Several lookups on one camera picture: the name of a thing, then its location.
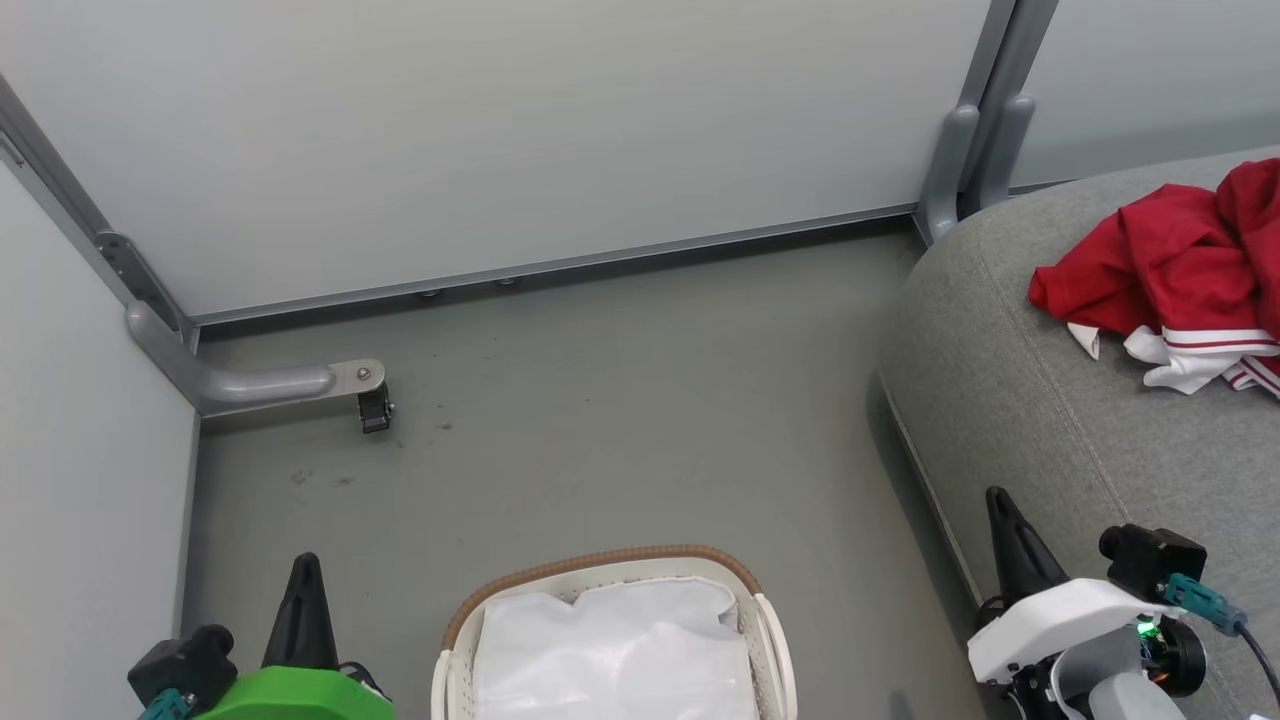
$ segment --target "gray floor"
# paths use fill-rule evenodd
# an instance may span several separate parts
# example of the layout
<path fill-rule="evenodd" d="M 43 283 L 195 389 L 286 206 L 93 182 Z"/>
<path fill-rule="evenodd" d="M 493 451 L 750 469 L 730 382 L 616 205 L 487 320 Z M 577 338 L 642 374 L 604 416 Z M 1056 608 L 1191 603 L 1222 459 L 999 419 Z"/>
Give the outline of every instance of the gray floor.
<path fill-rule="evenodd" d="M 314 551 L 343 657 L 426 717 L 445 623 L 486 580 L 705 543 L 773 600 L 804 717 L 986 716 L 972 609 L 868 392 L 915 258 L 892 231 L 206 342 L 238 368 L 378 357 L 399 413 L 367 437 L 349 411 L 207 427 L 186 625 L 227 625 L 256 669 Z"/>

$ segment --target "laundry basket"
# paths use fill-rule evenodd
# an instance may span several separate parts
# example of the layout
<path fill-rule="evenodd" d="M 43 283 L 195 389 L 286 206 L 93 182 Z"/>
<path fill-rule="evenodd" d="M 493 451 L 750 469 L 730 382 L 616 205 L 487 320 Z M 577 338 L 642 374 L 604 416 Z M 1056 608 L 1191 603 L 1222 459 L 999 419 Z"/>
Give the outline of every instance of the laundry basket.
<path fill-rule="evenodd" d="M 471 671 L 489 602 L 529 593 L 547 593 L 572 602 L 582 592 L 603 585 L 689 577 L 714 580 L 733 593 L 737 630 L 746 638 L 760 720 L 796 720 L 795 673 L 773 606 L 741 562 L 698 544 L 586 555 L 507 575 L 471 593 L 444 633 L 431 678 L 431 720 L 475 720 Z"/>

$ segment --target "gray fabric upholstery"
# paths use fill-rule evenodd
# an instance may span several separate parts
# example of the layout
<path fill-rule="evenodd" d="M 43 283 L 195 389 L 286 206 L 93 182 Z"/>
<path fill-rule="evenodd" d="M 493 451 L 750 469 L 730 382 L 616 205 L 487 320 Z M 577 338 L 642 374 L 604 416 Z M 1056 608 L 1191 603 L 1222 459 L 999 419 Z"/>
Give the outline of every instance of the gray fabric upholstery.
<path fill-rule="evenodd" d="M 982 596 L 996 594 L 983 489 L 1004 486 L 1068 573 L 1105 577 L 1098 534 L 1133 521 L 1208 547 L 1204 582 L 1249 612 L 1280 659 L 1280 402 L 1213 382 L 1194 396 L 1142 384 L 1117 338 L 1092 361 L 1027 301 L 1051 265 L 1119 206 L 1164 183 L 1213 187 L 1280 147 L 1052 187 L 984 210 L 908 281 L 882 378 L 922 475 Z M 1243 641 L 1197 628 L 1211 675 L 1192 719 L 1275 715 Z"/>

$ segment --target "teal cable connector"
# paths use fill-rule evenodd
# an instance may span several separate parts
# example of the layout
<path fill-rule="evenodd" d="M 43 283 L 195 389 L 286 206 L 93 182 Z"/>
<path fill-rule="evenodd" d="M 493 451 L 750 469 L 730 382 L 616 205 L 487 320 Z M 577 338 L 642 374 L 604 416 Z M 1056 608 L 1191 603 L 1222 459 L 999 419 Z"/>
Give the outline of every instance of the teal cable connector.
<path fill-rule="evenodd" d="M 1174 573 L 1169 577 L 1169 583 L 1165 585 L 1165 602 L 1199 615 L 1229 638 L 1239 635 L 1240 628 L 1249 621 L 1249 616 L 1243 610 L 1181 573 Z"/>
<path fill-rule="evenodd" d="M 186 720 L 191 715 L 191 703 L 182 693 L 169 688 L 156 696 L 138 720 Z"/>

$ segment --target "brown basket rim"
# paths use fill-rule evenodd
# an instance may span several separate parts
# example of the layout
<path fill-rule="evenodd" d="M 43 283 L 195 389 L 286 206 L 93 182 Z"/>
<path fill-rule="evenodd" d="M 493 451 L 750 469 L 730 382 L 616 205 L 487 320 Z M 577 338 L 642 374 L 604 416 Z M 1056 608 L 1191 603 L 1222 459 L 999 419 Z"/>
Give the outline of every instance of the brown basket rim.
<path fill-rule="evenodd" d="M 544 578 L 550 578 L 552 575 L 561 575 L 564 573 L 572 573 L 575 570 L 585 570 L 588 568 L 599 568 L 600 565 L 613 565 L 614 562 L 632 562 L 636 560 L 662 560 L 672 557 L 695 557 L 699 560 L 710 560 L 712 562 L 718 562 L 724 568 L 728 568 L 737 579 L 742 580 L 746 585 L 746 591 L 751 594 L 759 594 L 760 583 L 755 579 L 755 575 L 746 569 L 732 555 L 716 550 L 714 547 L 708 547 L 705 544 L 662 544 L 650 547 L 631 547 L 627 550 L 614 550 L 609 552 L 596 552 L 593 555 L 582 555 L 580 557 L 571 557 L 568 560 L 561 560 L 558 562 L 548 562 L 547 565 L 539 565 L 536 568 L 530 568 L 527 570 L 521 570 L 518 573 L 512 573 L 511 575 L 504 575 L 493 580 L 476 592 L 471 593 L 466 601 L 462 602 L 462 607 L 453 614 L 453 619 L 449 620 L 449 626 L 444 630 L 444 642 L 442 643 L 442 650 L 453 651 L 453 646 L 458 642 L 458 633 L 462 632 L 462 624 L 467 621 L 467 618 L 480 605 L 489 600 L 489 597 L 517 587 L 525 583 L 531 583 L 534 580 L 541 580 Z"/>

